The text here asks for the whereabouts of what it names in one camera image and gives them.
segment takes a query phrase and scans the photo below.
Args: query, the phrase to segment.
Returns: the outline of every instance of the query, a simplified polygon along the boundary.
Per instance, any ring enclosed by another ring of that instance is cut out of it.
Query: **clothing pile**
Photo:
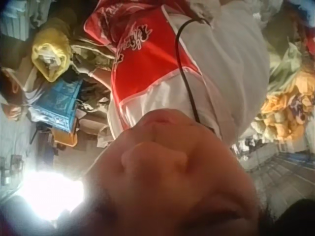
[[[271,142],[301,138],[315,105],[313,63],[303,57],[302,44],[296,43],[299,40],[294,25],[286,12],[281,11],[263,30],[271,75],[267,98],[252,127]]]

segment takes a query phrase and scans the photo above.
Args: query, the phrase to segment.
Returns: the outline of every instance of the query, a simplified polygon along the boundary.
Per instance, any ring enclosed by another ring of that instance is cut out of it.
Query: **cheek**
[[[258,200],[254,184],[236,157],[216,137],[208,136],[191,158],[190,174],[202,191],[226,194],[246,209],[249,218],[258,215]]]

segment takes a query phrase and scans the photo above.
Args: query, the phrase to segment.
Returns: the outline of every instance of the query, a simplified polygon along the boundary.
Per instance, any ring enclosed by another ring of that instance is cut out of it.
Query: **nose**
[[[185,173],[188,157],[153,142],[136,145],[122,155],[125,173],[133,184],[158,186]]]

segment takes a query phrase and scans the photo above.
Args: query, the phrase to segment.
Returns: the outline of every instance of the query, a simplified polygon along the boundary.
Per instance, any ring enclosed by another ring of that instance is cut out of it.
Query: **orange item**
[[[54,135],[55,142],[69,147],[75,147],[78,144],[78,135],[67,133],[63,130],[52,128],[51,132]]]

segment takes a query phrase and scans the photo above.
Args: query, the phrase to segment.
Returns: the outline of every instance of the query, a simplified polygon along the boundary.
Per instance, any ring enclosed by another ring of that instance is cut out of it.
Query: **blue cloth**
[[[299,11],[305,25],[315,28],[315,0],[288,0]]]

